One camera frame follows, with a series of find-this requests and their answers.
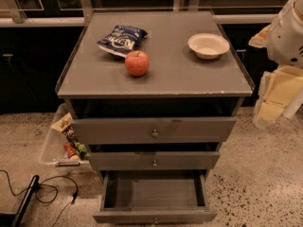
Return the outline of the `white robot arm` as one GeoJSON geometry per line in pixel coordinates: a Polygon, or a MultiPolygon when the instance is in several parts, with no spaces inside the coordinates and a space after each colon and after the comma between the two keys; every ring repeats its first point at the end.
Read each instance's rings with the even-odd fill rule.
{"type": "Polygon", "coordinates": [[[263,74],[254,110],[254,124],[267,128],[282,115],[293,117],[302,104],[303,0],[289,0],[249,45],[266,48],[268,58],[278,64],[273,73],[263,74]]]}

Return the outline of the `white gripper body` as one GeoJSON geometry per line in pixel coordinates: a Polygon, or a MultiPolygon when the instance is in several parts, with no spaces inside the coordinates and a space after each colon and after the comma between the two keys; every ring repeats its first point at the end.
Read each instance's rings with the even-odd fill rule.
{"type": "Polygon", "coordinates": [[[303,104],[303,89],[300,90],[300,92],[295,96],[293,101],[286,107],[282,115],[286,118],[292,118],[302,104],[303,104]]]}

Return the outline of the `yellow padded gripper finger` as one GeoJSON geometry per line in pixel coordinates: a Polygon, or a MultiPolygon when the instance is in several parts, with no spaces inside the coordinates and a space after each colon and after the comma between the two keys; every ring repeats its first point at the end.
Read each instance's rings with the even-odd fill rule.
{"type": "Polygon", "coordinates": [[[274,125],[301,89],[303,68],[280,65],[273,73],[265,72],[258,89],[254,124],[262,129],[274,125]]]}

